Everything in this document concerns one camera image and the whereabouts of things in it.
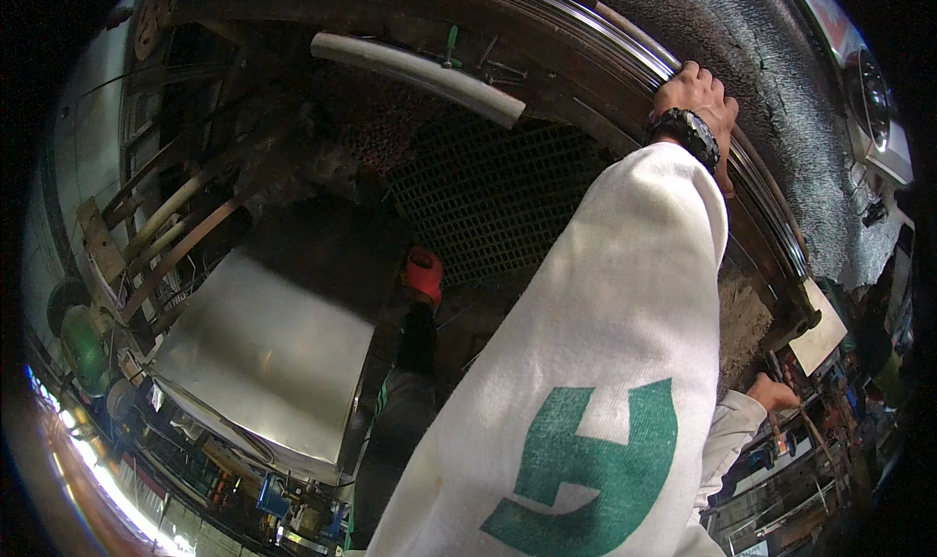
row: grid panel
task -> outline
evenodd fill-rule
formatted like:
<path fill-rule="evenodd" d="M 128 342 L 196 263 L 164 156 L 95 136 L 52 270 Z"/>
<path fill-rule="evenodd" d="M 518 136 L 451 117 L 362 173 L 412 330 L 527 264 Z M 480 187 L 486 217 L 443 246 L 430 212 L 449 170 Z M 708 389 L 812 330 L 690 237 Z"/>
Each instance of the grid panel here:
<path fill-rule="evenodd" d="M 387 179 L 447 287 L 538 265 L 606 166 L 572 126 L 522 119 L 508 130 L 461 108 L 428 122 L 411 148 Z"/>

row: watch strap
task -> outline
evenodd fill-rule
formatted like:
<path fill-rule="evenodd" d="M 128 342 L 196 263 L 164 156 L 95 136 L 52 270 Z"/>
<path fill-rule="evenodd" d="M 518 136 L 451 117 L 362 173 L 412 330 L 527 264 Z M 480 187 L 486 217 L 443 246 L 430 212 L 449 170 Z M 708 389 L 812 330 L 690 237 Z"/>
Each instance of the watch strap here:
<path fill-rule="evenodd" d="M 719 144 L 707 123 L 691 110 L 671 108 L 661 114 L 645 129 L 645 145 L 649 144 L 658 130 L 665 130 L 693 155 L 710 175 L 715 175 L 721 158 Z"/>

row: blue machine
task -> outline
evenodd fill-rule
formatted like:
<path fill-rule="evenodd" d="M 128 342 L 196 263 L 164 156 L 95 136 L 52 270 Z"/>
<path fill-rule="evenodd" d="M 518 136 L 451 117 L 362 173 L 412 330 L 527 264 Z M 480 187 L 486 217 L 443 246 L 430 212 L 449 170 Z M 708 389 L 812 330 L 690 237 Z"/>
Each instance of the blue machine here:
<path fill-rule="evenodd" d="M 283 484 L 276 474 L 267 473 L 261 484 L 261 497 L 257 499 L 257 507 L 267 514 L 282 518 L 287 516 L 289 500 L 283 497 Z"/>

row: gray pipe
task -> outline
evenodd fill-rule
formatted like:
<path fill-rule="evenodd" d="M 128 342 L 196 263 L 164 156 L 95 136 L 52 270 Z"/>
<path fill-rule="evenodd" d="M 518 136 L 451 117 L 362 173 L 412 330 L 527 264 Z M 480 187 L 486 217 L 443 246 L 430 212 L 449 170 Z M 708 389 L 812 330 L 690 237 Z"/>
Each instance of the gray pipe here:
<path fill-rule="evenodd" d="M 510 129 L 527 105 L 475 77 L 438 62 L 370 40 L 320 32 L 309 45 L 313 57 L 374 71 L 431 91 Z"/>

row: green letter logo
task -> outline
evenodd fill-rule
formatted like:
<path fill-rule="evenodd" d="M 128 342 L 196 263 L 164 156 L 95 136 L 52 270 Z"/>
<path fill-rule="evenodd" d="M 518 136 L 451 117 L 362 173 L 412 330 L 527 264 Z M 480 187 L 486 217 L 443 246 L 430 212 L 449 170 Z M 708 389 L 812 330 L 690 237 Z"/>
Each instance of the green letter logo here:
<path fill-rule="evenodd" d="M 676 412 L 670 379 L 628 393 L 628 444 L 576 435 L 594 388 L 554 388 L 528 430 L 514 493 L 553 505 L 560 482 L 599 491 L 567 514 L 502 498 L 482 530 L 528 555 L 595 557 L 620 546 L 648 516 L 670 472 Z"/>

